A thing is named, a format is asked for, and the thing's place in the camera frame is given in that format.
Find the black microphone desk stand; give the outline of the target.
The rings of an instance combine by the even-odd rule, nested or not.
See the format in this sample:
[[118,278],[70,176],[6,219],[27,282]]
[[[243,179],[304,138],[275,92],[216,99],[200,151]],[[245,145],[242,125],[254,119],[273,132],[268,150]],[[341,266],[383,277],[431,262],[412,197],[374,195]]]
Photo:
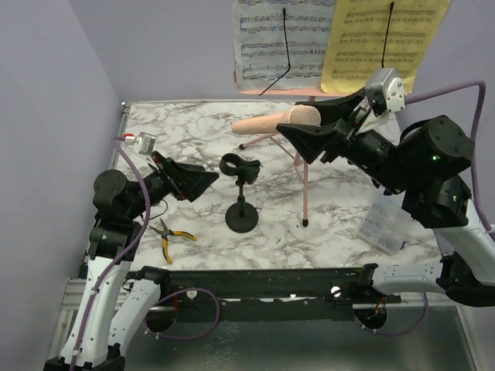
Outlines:
[[238,186],[236,203],[232,204],[225,214],[225,221],[235,233],[248,233],[258,224],[258,211],[244,197],[244,185],[252,185],[258,178],[261,163],[258,160],[247,161],[234,153],[225,154],[219,164],[224,175],[236,177]]

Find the yellow sheet music paper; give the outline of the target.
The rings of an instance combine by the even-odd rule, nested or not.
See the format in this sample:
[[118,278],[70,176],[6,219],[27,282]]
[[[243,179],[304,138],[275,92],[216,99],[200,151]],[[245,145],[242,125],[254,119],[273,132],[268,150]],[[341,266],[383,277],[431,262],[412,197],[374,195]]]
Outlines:
[[378,69],[395,68],[411,93],[449,1],[337,1],[323,63],[325,94],[351,94]]

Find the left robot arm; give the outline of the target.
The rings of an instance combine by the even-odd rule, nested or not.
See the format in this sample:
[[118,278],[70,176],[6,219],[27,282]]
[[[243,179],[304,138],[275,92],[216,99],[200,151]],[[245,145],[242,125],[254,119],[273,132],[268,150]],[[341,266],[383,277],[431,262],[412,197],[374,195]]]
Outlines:
[[153,171],[136,181],[117,169],[94,181],[96,223],[90,232],[84,292],[77,317],[60,354],[46,370],[123,370],[128,347],[153,305],[172,295],[168,270],[144,267],[134,274],[131,294],[122,306],[118,297],[131,270],[151,207],[173,195],[179,201],[198,199],[219,177],[201,165],[190,165],[151,154]]

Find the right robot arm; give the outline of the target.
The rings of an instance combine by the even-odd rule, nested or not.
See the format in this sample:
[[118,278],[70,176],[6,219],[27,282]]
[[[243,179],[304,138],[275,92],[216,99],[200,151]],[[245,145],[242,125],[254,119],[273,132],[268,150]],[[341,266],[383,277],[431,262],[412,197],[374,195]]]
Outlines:
[[475,166],[475,143],[445,115],[419,121],[391,143],[364,122],[371,113],[363,91],[315,103],[324,124],[278,124],[307,163],[345,158],[424,228],[447,240],[453,253],[411,266],[365,266],[356,283],[366,303],[403,292],[435,292],[471,307],[494,304],[494,236],[476,205],[476,190],[461,178]]

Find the pink perforated music stand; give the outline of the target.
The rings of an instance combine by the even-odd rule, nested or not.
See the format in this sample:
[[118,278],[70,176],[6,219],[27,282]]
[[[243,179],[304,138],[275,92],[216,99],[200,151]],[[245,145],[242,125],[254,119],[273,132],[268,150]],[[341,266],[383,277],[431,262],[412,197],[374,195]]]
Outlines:
[[233,124],[235,134],[281,134],[304,162],[330,163],[345,158],[377,186],[393,195],[419,190],[430,175],[406,168],[405,150],[393,145],[377,128],[390,114],[403,111],[405,86],[395,68],[382,66],[357,92],[335,100],[300,102],[281,114],[254,117]]

